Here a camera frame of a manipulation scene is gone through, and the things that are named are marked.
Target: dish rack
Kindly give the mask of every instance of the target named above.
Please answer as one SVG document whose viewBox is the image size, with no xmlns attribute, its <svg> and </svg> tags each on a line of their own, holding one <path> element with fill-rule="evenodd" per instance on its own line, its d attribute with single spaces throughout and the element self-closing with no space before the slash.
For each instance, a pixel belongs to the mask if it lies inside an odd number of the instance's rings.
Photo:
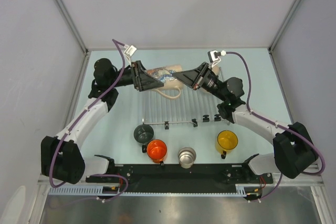
<svg viewBox="0 0 336 224">
<path fill-rule="evenodd" d="M 222 68 L 219 68 L 219 79 L 224 81 Z M 162 92 L 171 97 L 177 95 L 175 90 Z M 195 91 L 184 87 L 176 100 L 166 99 L 154 91 L 143 92 L 142 96 L 143 124 L 164 124 L 165 129 L 169 129 L 169 124 L 175 123 L 188 123 L 194 127 L 202 122 L 225 121 L 230 124 L 218 114 L 217 105 L 222 101 L 201 89 Z"/>
</svg>

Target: shiny floor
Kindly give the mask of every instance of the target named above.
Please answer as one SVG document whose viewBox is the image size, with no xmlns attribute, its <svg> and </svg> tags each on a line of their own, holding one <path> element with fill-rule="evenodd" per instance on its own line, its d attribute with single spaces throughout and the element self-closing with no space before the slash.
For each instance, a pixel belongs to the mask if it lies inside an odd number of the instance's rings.
<svg viewBox="0 0 336 224">
<path fill-rule="evenodd" d="M 278 188 L 261 204 L 226 197 L 123 196 L 104 204 L 83 198 L 48 196 L 40 224 L 321 223 L 310 187 Z"/>
</svg>

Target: white tabletop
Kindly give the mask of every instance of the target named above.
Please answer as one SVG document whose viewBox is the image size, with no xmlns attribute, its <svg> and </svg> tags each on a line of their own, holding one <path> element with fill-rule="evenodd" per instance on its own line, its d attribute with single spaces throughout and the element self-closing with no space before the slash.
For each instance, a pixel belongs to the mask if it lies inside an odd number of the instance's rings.
<svg viewBox="0 0 336 224">
<path fill-rule="evenodd" d="M 250 104 L 254 110 L 269 117 L 290 122 L 280 87 L 266 48 L 226 49 L 242 54 L 249 66 L 252 79 L 252 94 Z M 138 50 L 133 60 L 141 60 L 147 69 L 161 66 L 181 64 L 183 70 L 198 67 L 203 61 L 208 61 L 206 49 L 183 50 Z M 84 106 L 93 80 L 93 65 L 100 58 L 109 58 L 119 69 L 121 58 L 117 51 L 93 51 L 79 96 L 76 114 Z M 234 55 L 222 58 L 219 64 L 224 78 L 238 77 L 243 80 L 247 94 L 247 75 L 241 60 Z M 119 96 L 111 111 L 96 125 L 82 146 L 84 157 L 100 154 L 114 158 L 117 164 L 151 164 L 146 154 L 141 152 L 139 144 L 133 137 L 136 126 L 141 124 L 143 117 L 142 93 L 133 86 L 118 88 Z M 273 151 L 272 145 L 262 137 L 242 126 L 225 122 L 199 123 L 198 127 L 191 124 L 170 125 L 165 130 L 162 125 L 152 126 L 155 138 L 163 140 L 168 149 L 165 163 L 177 164 L 177 153 L 182 147 L 191 147 L 197 153 L 195 163 L 241 163 L 250 156 Z M 230 130 L 238 136 L 238 146 L 221 159 L 215 149 L 215 140 L 220 131 Z"/>
</svg>

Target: yellow cup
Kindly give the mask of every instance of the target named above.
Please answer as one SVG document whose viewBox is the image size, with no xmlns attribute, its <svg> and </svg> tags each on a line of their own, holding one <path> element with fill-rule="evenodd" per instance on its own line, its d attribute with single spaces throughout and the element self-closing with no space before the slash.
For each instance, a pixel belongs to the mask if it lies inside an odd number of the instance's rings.
<svg viewBox="0 0 336 224">
<path fill-rule="evenodd" d="M 217 136 L 216 150 L 221 154 L 222 159 L 238 145 L 238 138 L 232 131 L 222 131 Z"/>
</svg>

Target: red cup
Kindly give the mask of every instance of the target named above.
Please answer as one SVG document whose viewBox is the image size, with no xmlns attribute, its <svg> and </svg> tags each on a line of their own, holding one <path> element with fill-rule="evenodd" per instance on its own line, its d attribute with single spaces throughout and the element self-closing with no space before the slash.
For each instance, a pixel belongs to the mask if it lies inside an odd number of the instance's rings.
<svg viewBox="0 0 336 224">
<path fill-rule="evenodd" d="M 167 155 L 167 146 L 159 139 L 152 140 L 147 145 L 147 154 L 154 163 L 163 164 Z"/>
</svg>

